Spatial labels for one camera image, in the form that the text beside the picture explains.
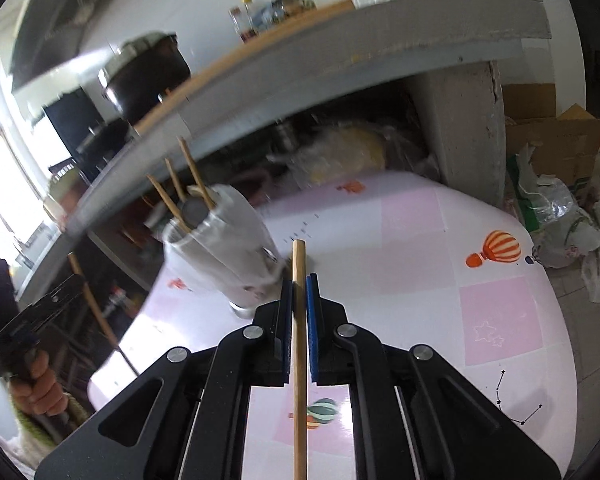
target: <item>chopstick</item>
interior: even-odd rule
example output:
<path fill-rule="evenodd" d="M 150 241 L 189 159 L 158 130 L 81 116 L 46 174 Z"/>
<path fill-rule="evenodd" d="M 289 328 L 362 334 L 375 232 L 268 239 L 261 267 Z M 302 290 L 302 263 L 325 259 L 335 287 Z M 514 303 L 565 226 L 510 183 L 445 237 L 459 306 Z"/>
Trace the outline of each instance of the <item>chopstick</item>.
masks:
<path fill-rule="evenodd" d="M 189 147 L 187 146 L 187 143 L 182 137 L 178 137 L 178 142 L 180 143 L 180 149 L 184 154 L 184 158 L 187 159 L 187 164 L 189 165 L 189 169 L 191 170 L 191 174 L 193 175 L 193 180 L 196 181 L 196 185 L 200 188 L 200 192 L 202 193 L 202 198 L 205 201 L 206 207 L 209 209 L 209 211 L 211 211 L 213 208 L 216 207 L 216 204 L 213 200 L 211 200 L 211 197 L 209 196 L 209 193 L 206 190 L 205 183 L 202 181 L 202 177 L 200 176 L 200 172 L 196 167 L 196 163 L 193 161 L 193 157 L 191 156 Z"/>
<path fill-rule="evenodd" d="M 78 262 L 78 258 L 75 256 L 74 253 L 69 253 L 68 258 L 69 258 L 69 263 L 71 264 L 71 268 L 72 268 L 74 274 L 78 274 L 84 278 L 84 285 L 82 286 L 82 294 L 83 294 L 84 299 L 86 300 L 87 304 L 89 305 L 89 308 L 91 309 L 91 312 L 93 313 L 93 316 L 95 317 L 96 321 L 100 325 L 100 328 L 104 332 L 104 335 L 109 340 L 109 344 L 111 345 L 111 347 L 114 350 L 120 352 L 120 355 L 122 355 L 122 358 L 126 361 L 126 364 L 129 365 L 129 368 L 132 369 L 133 373 L 135 373 L 136 377 L 137 377 L 139 375 L 138 370 L 136 370 L 136 368 L 131 364 L 131 361 L 129 360 L 129 358 L 122 351 L 122 348 L 120 348 L 120 344 L 118 343 L 118 338 L 113 333 L 113 330 L 111 329 L 111 326 L 109 325 L 109 323 L 107 322 L 105 317 L 102 315 L 102 311 L 100 310 L 100 307 L 98 306 L 98 302 L 96 301 L 96 298 L 93 295 L 93 292 L 91 291 L 91 287 L 89 286 L 89 283 L 87 282 L 87 279 L 85 278 L 84 273 L 82 272 L 82 267 L 80 266 L 80 263 Z"/>
<path fill-rule="evenodd" d="M 180 179 L 178 178 L 178 174 L 174 171 L 173 166 L 171 165 L 171 161 L 169 157 L 164 159 L 164 163 L 167 165 L 167 170 L 169 170 L 169 174 L 171 175 L 171 181 L 173 182 L 173 186 L 176 189 L 176 193 L 178 194 L 178 198 L 181 202 L 184 202 L 187 199 L 187 195 L 185 195 L 182 190 L 182 184 L 180 183 Z"/>
<path fill-rule="evenodd" d="M 146 177 L 154 185 L 155 190 L 158 192 L 158 194 L 160 195 L 160 198 L 163 200 L 163 202 L 167 205 L 167 207 L 169 208 L 169 211 L 171 211 L 171 214 L 176 217 L 178 222 L 180 222 L 180 226 L 182 227 L 183 231 L 186 233 L 190 233 L 191 229 L 189 228 L 189 226 L 187 224 L 185 224 L 185 221 L 184 221 L 184 218 L 182 217 L 181 211 L 178 209 L 178 206 L 176 206 L 173 203 L 173 200 L 171 200 L 171 197 L 164 190 L 164 188 L 160 185 L 160 182 L 158 182 L 154 178 L 153 175 L 148 174 Z"/>
<path fill-rule="evenodd" d="M 306 480 L 306 246 L 294 240 L 292 253 L 294 324 L 294 480 Z"/>

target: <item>cooking pot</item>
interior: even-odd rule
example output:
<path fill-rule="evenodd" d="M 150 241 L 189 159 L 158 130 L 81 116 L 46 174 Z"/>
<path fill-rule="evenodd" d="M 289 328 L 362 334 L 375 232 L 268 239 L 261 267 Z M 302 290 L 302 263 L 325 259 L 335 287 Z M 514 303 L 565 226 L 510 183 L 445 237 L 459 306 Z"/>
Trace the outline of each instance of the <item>cooking pot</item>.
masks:
<path fill-rule="evenodd" d="M 90 134 L 78 146 L 77 163 L 82 173 L 93 182 L 109 161 L 119 152 L 131 136 L 129 123 L 115 119 L 110 123 L 89 128 Z"/>
<path fill-rule="evenodd" d="M 152 32 L 125 43 L 100 70 L 104 96 L 136 124 L 191 72 L 178 50 L 175 34 Z"/>

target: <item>black pot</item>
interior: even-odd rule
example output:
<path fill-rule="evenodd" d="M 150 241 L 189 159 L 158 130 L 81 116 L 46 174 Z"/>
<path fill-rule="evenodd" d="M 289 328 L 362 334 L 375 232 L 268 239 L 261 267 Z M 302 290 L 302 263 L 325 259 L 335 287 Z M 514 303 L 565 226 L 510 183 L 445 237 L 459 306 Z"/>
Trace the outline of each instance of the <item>black pot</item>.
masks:
<path fill-rule="evenodd" d="M 161 94 L 179 86 L 190 74 L 176 36 L 164 36 L 117 70 L 104 95 L 130 124 L 136 124 L 160 102 Z"/>
<path fill-rule="evenodd" d="M 78 149 L 78 167 L 93 182 L 109 161 L 119 152 L 128 140 L 129 123 L 124 119 L 115 119 L 100 124 L 93 129 Z"/>

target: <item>hot air balloon print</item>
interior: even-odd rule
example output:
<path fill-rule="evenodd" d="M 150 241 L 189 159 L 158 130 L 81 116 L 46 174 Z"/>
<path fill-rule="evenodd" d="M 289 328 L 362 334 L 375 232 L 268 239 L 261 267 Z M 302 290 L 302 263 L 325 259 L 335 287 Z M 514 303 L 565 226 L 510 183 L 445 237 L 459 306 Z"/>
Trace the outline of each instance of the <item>hot air balloon print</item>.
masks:
<path fill-rule="evenodd" d="M 504 231 L 491 231 L 484 239 L 482 251 L 479 254 L 470 254 L 465 263 L 471 268 L 480 267 L 486 260 L 510 264 L 516 262 L 520 254 L 522 254 L 520 244 L 511 234 Z"/>
<path fill-rule="evenodd" d="M 333 399 L 318 399 L 306 407 L 306 428 L 316 430 L 323 424 L 329 424 L 338 415 L 338 404 Z"/>

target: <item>tiled floor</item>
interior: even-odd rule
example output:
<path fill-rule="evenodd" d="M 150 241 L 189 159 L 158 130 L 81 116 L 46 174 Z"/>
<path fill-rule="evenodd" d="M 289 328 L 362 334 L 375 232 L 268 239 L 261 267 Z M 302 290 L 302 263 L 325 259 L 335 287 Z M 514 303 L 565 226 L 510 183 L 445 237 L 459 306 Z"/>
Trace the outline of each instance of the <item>tiled floor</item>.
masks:
<path fill-rule="evenodd" d="M 547 269 L 562 308 L 578 379 L 578 423 L 571 468 L 576 468 L 600 438 L 600 303 L 591 303 L 580 266 Z"/>

